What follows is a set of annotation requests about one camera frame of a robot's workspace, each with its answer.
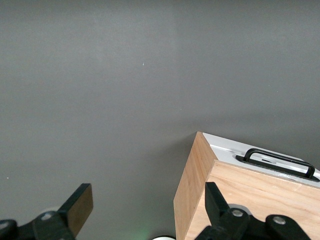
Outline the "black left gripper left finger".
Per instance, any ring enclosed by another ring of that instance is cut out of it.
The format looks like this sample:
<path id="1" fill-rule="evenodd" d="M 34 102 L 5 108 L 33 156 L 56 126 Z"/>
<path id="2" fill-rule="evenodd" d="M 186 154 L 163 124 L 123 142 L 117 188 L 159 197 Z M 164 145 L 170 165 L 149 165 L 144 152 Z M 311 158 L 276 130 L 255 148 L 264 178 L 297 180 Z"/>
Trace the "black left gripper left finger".
<path id="1" fill-rule="evenodd" d="M 92 185 L 82 183 L 58 208 L 19 226 L 14 219 L 0 221 L 2 240 L 75 240 L 94 207 Z"/>

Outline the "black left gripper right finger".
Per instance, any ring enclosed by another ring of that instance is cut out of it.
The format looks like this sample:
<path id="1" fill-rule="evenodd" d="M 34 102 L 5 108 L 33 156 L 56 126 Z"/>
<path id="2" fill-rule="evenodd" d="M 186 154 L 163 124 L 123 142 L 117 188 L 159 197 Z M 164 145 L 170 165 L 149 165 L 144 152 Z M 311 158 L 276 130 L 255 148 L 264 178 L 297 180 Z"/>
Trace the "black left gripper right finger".
<path id="1" fill-rule="evenodd" d="M 309 240 L 292 218 L 271 214 L 260 221 L 238 207 L 230 207 L 214 182 L 205 184 L 205 210 L 210 221 L 198 240 Z"/>

